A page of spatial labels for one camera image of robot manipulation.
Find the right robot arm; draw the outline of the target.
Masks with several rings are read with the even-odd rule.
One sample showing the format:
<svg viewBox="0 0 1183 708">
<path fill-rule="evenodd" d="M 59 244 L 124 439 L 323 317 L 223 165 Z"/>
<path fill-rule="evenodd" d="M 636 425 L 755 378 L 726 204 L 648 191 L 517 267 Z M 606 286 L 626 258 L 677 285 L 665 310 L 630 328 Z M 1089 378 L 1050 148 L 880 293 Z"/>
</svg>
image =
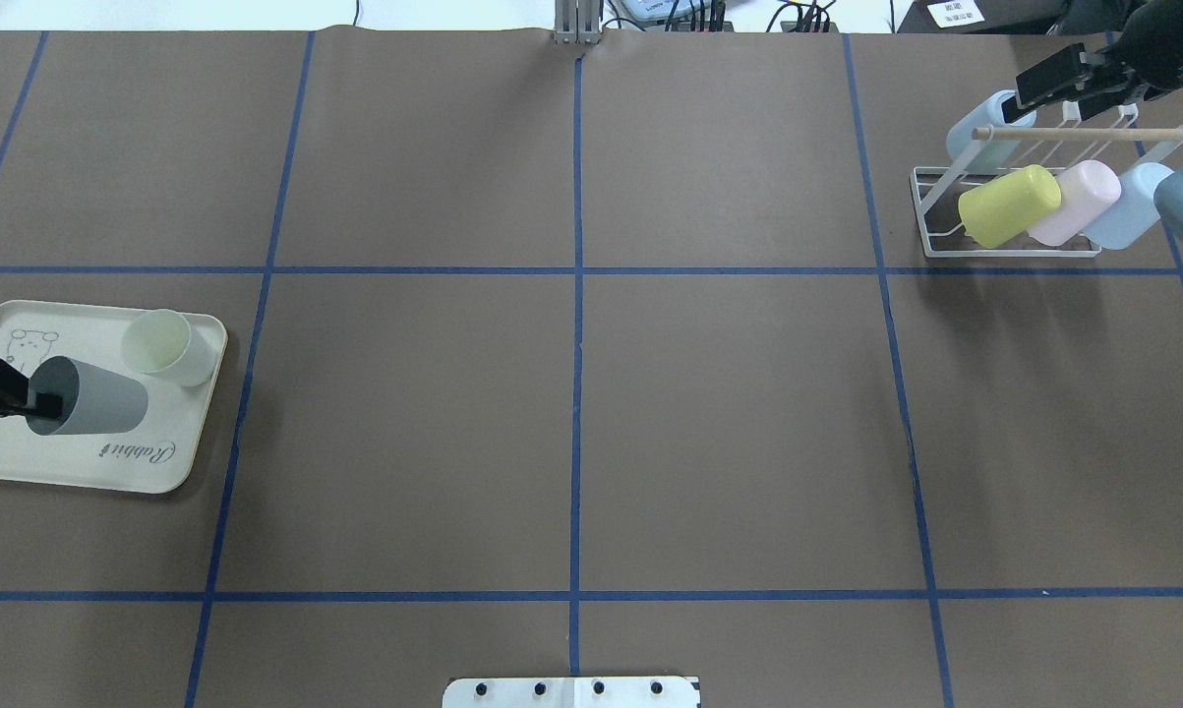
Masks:
<svg viewBox="0 0 1183 708">
<path fill-rule="evenodd" d="M 1153 102 L 1183 89 L 1183 1 L 1139 1 L 1120 36 L 1090 52 L 1072 43 L 1015 78 L 1015 99 L 1006 99 L 1006 121 L 1037 107 L 1072 99 L 1082 118 L 1113 107 Z M 1183 169 L 1153 189 L 1153 207 L 1166 229 L 1183 239 Z"/>
</svg>

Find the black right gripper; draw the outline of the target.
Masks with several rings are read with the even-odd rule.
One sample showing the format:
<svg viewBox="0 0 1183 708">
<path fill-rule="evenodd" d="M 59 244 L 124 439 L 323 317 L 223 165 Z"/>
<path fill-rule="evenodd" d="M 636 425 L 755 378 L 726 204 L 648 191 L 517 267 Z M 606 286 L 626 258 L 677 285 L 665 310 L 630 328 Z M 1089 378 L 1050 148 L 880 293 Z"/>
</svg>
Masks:
<svg viewBox="0 0 1183 708">
<path fill-rule="evenodd" d="M 1183 89 L 1183 1 L 1149 1 L 1134 9 L 1121 36 L 1090 54 L 1072 43 L 1015 77 L 1015 109 L 1033 111 L 1078 90 L 1078 116 L 1090 121 L 1123 103 L 1159 99 Z"/>
</svg>

